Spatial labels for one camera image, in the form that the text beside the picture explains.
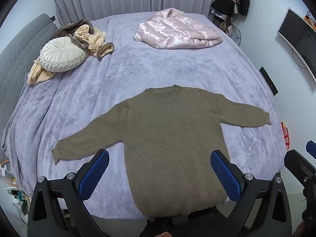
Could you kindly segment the person's left hand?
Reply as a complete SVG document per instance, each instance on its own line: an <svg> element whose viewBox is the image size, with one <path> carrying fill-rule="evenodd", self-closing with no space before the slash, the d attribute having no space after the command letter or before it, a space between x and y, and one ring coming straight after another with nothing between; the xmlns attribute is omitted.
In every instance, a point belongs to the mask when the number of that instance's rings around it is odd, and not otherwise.
<svg viewBox="0 0 316 237"><path fill-rule="evenodd" d="M172 237L172 235L168 232L163 232L163 233L156 235L154 237Z"/></svg>

